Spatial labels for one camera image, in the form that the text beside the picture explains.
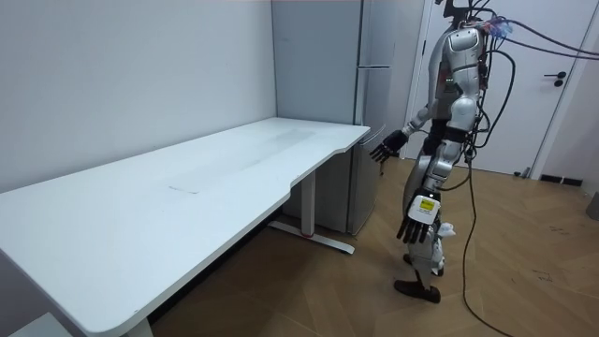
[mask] yellow label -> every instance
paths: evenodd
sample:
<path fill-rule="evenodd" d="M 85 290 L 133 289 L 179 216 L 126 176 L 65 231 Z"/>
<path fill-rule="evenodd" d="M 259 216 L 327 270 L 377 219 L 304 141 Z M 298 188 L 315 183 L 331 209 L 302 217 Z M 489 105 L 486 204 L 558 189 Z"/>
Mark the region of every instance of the yellow label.
<path fill-rule="evenodd" d="M 423 210 L 432 211 L 432 209 L 434 208 L 434 202 L 422 200 L 422 202 L 420 202 L 420 208 Z"/>

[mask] refrigerator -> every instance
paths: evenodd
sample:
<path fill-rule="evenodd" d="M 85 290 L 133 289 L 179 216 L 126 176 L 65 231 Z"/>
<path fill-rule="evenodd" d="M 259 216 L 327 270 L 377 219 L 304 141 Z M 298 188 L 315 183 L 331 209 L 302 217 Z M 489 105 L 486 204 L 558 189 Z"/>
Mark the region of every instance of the refrigerator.
<path fill-rule="evenodd" d="M 396 6 L 393 0 L 272 2 L 277 115 L 371 128 L 316 171 L 319 226 L 356 235 L 373 210 L 381 168 L 368 154 L 392 131 L 386 120 Z M 300 216 L 298 186 L 283 212 Z"/>

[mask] door frame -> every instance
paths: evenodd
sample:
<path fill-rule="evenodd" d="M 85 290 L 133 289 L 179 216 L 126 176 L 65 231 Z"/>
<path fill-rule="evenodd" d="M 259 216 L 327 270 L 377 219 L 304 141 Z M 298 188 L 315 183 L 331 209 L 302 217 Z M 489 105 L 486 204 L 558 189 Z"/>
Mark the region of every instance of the door frame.
<path fill-rule="evenodd" d="M 424 56 L 424 41 L 427 38 L 427 34 L 429 33 L 429 22 L 431 19 L 431 9 L 433 6 L 433 0 L 425 0 L 424 10 L 422 11 L 422 21 L 420 24 L 420 32 L 418 34 L 418 45 L 417 50 L 419 52 L 416 53 L 416 58 L 414 61 L 414 71 L 412 72 L 412 83 L 410 85 L 410 95 L 408 98 L 407 111 L 405 112 L 405 121 L 404 125 L 407 125 L 413 117 L 412 111 L 415 111 L 416 104 L 416 94 L 418 89 L 418 83 L 420 81 L 420 68 L 422 67 L 422 59 Z M 592 15 L 591 22 L 589 22 L 589 28 L 587 29 L 587 33 L 582 40 L 581 49 L 591 51 L 594 47 L 595 42 L 599 39 L 599 19 L 597 18 L 599 15 L 599 1 L 597 1 L 597 5 L 595 7 L 595 11 Z M 568 81 L 563 88 L 562 95 L 558 100 L 558 104 L 556 106 L 555 111 L 553 112 L 553 116 L 551 117 L 551 121 L 549 123 L 548 130 L 543 138 L 543 142 L 541 143 L 541 147 L 533 161 L 533 168 L 531 171 L 530 178 L 534 180 L 538 180 L 541 177 L 543 168 L 548 161 L 549 153 L 551 152 L 551 148 L 557 139 L 558 132 L 560 130 L 560 126 L 562 122 L 565 120 L 565 117 L 570 108 L 570 104 L 573 101 L 574 94 L 578 87 L 578 83 L 582 78 L 584 73 L 585 65 L 588 62 L 599 62 L 599 61 L 591 61 L 591 60 L 580 60 L 576 59 L 574 61 L 574 65 L 572 67 L 571 75 L 568 78 Z M 404 146 L 400 150 L 400 158 L 404 159 L 407 153 L 407 146 Z"/>

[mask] wall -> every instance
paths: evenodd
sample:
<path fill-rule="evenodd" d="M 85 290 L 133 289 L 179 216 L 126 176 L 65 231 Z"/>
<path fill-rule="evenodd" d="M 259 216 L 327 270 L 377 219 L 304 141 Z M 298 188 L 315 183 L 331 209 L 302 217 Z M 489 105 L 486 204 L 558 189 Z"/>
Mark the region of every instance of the wall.
<path fill-rule="evenodd" d="M 360 3 L 275 0 L 272 13 L 278 115 L 352 124 Z"/>
<path fill-rule="evenodd" d="M 599 51 L 599 39 L 589 47 Z M 599 62 L 577 61 L 576 67 L 581 77 L 572 91 L 570 104 L 559 125 L 557 137 L 548 153 L 547 162 L 543 166 L 543 174 L 575 179 L 586 179 L 589 166 L 599 146 L 597 129 L 599 129 L 599 96 L 597 95 L 597 78 L 599 78 Z"/>
<path fill-rule="evenodd" d="M 397 42 L 395 44 L 393 75 L 387 112 L 388 133 L 402 128 L 405 124 L 414 61 L 416 60 L 416 53 L 419 52 L 417 44 L 424 3 L 423 0 L 403 0 L 397 4 L 399 8 L 398 29 L 396 30 Z"/>
<path fill-rule="evenodd" d="M 270 2 L 0 2 L 0 192 L 275 115 Z M 52 311 L 0 256 L 0 336 Z"/>

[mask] baseboard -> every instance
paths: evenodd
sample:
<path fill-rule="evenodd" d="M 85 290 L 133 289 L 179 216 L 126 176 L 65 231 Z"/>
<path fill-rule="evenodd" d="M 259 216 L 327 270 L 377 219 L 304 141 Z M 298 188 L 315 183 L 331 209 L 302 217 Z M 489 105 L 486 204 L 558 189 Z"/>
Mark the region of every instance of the baseboard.
<path fill-rule="evenodd" d="M 539 180 L 541 182 L 561 183 L 561 184 L 567 184 L 570 186 L 577 186 L 577 187 L 582 186 L 582 179 L 558 177 L 558 176 L 552 176 L 552 175 L 548 175 L 548 174 L 541 174 L 541 179 L 539 179 Z"/>

